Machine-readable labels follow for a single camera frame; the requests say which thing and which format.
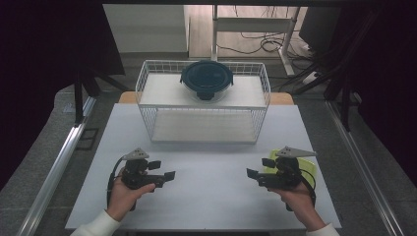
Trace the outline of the black square floor bracket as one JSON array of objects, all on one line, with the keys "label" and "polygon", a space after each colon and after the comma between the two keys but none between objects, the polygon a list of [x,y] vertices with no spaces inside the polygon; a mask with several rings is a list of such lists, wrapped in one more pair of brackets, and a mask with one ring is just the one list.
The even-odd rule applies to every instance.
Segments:
[{"label": "black square floor bracket", "polygon": [[77,142],[76,150],[92,150],[98,135],[98,131],[98,128],[84,129],[81,137]]}]

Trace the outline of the person's left hand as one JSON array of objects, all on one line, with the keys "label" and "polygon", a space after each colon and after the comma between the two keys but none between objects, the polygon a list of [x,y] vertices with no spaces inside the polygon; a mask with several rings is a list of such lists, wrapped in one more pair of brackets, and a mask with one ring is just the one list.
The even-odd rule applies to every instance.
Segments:
[{"label": "person's left hand", "polygon": [[141,196],[153,192],[154,189],[155,185],[151,183],[140,189],[131,190],[125,186],[120,177],[116,177],[106,212],[114,220],[121,221]]}]

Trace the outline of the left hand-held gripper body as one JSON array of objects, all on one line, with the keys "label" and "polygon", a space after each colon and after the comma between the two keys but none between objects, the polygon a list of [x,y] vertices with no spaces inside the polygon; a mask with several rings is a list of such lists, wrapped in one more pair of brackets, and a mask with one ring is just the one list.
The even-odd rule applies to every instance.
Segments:
[{"label": "left hand-held gripper body", "polygon": [[163,175],[148,175],[148,158],[149,155],[139,147],[122,157],[126,161],[122,171],[122,182],[128,188],[137,190],[151,183],[157,188],[163,186]]}]

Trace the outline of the white metal desk frame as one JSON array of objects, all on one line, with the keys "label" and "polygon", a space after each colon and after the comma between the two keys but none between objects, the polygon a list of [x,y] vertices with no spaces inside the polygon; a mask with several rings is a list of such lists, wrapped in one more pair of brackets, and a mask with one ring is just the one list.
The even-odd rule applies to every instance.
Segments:
[{"label": "white metal desk frame", "polygon": [[294,76],[294,70],[288,57],[288,47],[297,24],[301,8],[296,7],[293,15],[286,19],[275,18],[220,18],[218,6],[212,6],[212,42],[210,59],[217,60],[217,34],[219,32],[276,32],[283,33],[282,45],[278,54],[287,76]]}]

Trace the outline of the white power strip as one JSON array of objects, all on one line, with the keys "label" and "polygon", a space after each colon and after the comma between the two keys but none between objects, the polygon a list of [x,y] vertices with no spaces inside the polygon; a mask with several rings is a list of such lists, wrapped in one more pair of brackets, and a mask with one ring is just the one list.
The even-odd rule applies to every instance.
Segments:
[{"label": "white power strip", "polygon": [[317,77],[319,76],[318,72],[312,72],[310,75],[308,75],[304,80],[303,80],[303,84],[307,85],[310,82],[314,81]]}]

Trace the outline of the dark curtain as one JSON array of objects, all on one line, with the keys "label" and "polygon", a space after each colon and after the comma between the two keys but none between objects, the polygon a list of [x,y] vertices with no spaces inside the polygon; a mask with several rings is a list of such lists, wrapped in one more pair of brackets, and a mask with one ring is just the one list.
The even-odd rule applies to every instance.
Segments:
[{"label": "dark curtain", "polygon": [[0,0],[0,190],[80,75],[123,75],[100,0]]},{"label": "dark curtain", "polygon": [[417,0],[383,0],[350,78],[365,123],[417,187]]}]

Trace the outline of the black tripod stand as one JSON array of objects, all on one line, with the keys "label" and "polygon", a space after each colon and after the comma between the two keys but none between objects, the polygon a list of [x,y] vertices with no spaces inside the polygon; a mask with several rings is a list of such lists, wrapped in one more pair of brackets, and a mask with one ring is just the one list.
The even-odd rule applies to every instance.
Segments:
[{"label": "black tripod stand", "polygon": [[367,18],[356,16],[350,10],[339,9],[340,15],[329,51],[318,53],[313,50],[313,64],[306,70],[308,74],[318,71],[319,76],[309,84],[297,88],[293,94],[302,94],[324,82],[329,82],[324,91],[324,99],[335,100],[338,95],[341,95],[340,120],[349,131],[348,114],[351,85],[348,69],[363,39],[363,25]]},{"label": "black tripod stand", "polygon": [[100,88],[95,80],[100,78],[111,86],[121,90],[128,91],[129,88],[117,82],[109,75],[99,72],[96,69],[89,67],[78,67],[74,74],[74,99],[75,99],[75,127],[79,127],[86,117],[83,101],[83,89],[92,97],[97,97],[100,94]]}]

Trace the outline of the wooden table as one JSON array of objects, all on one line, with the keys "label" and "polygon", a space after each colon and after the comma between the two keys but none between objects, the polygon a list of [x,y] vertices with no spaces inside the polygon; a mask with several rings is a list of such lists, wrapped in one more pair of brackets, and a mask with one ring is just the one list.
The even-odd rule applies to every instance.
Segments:
[{"label": "wooden table", "polygon": [[[135,103],[136,94],[133,91],[125,91],[119,98],[119,103]],[[270,94],[271,105],[293,105],[292,96],[287,92],[272,92]]]}]

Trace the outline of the person's right hand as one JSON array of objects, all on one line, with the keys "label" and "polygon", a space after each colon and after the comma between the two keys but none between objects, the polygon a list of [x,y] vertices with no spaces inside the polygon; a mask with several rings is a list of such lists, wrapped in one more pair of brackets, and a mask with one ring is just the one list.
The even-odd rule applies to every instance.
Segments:
[{"label": "person's right hand", "polygon": [[290,191],[271,188],[268,190],[281,196],[281,200],[289,205],[296,218],[306,227],[308,232],[317,231],[327,226],[315,210],[310,192],[303,183]]}]

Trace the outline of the round dark blue container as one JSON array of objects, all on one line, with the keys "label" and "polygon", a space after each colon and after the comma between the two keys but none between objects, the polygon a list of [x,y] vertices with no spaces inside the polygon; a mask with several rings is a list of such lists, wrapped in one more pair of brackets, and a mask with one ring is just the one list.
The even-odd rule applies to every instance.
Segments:
[{"label": "round dark blue container", "polygon": [[213,101],[234,84],[233,73],[215,61],[198,61],[182,70],[180,82],[199,100]]}]

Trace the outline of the white wire rack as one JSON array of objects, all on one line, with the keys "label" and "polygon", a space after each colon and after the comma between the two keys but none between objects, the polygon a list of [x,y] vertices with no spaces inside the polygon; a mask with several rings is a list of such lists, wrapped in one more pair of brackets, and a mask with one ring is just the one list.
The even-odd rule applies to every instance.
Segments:
[{"label": "white wire rack", "polygon": [[149,137],[154,142],[253,144],[261,132],[270,101],[266,67],[262,63],[215,62],[211,75],[223,71],[226,87],[209,80],[191,87],[186,73],[191,61],[148,60],[136,83],[136,100]]}]

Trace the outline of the white cabinet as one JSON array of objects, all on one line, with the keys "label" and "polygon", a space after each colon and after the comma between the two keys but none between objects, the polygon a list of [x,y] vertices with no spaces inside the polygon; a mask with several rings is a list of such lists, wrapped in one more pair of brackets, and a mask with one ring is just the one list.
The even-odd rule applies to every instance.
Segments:
[{"label": "white cabinet", "polygon": [[186,6],[104,4],[103,8],[121,53],[188,51]]}]

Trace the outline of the aluminium rail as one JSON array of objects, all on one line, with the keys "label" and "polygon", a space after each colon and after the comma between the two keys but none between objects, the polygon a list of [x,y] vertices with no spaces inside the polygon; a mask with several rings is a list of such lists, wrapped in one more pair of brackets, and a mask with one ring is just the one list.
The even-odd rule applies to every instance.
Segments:
[{"label": "aluminium rail", "polygon": [[34,235],[82,136],[95,103],[96,99],[89,96],[82,106],[80,123],[70,130],[16,236]]},{"label": "aluminium rail", "polygon": [[393,212],[386,196],[383,194],[381,188],[377,184],[374,175],[371,173],[371,170],[366,163],[362,152],[358,148],[351,133],[347,131],[343,126],[337,107],[330,101],[326,101],[325,105],[339,134],[341,135],[341,138],[352,158],[352,161],[354,162],[359,172],[359,175],[364,182],[365,188],[367,189],[389,236],[405,236],[395,213]]}]

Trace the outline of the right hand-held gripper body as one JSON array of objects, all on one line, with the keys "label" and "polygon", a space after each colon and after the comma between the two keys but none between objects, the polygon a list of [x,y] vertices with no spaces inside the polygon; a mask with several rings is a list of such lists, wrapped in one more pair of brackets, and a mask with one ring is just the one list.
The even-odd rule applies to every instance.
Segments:
[{"label": "right hand-held gripper body", "polygon": [[280,190],[293,190],[300,183],[304,183],[308,189],[315,190],[309,182],[302,176],[299,168],[297,157],[316,156],[314,151],[302,150],[295,147],[283,147],[279,148],[280,151],[276,154],[278,158],[276,162],[276,173],[261,172],[261,184],[262,187],[280,189]]}]

